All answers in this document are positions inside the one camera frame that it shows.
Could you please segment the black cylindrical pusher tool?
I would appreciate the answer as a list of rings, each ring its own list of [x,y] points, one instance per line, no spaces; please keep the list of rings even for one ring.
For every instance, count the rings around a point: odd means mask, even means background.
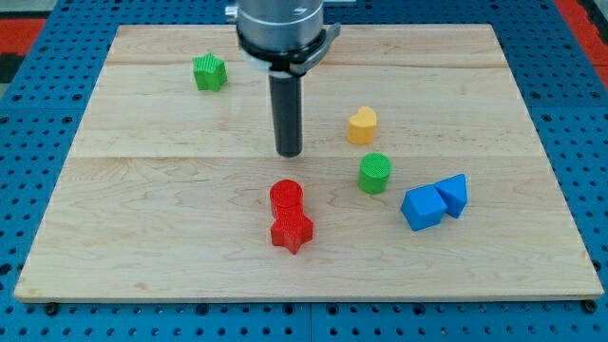
[[[275,150],[285,158],[302,152],[301,81],[296,77],[269,77]]]

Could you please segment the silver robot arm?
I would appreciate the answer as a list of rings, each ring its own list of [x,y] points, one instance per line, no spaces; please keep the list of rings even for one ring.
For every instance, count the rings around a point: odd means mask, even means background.
[[[237,0],[224,13],[236,24],[243,58],[268,75],[277,154],[300,155],[301,79],[327,55],[341,25],[324,25],[322,0]]]

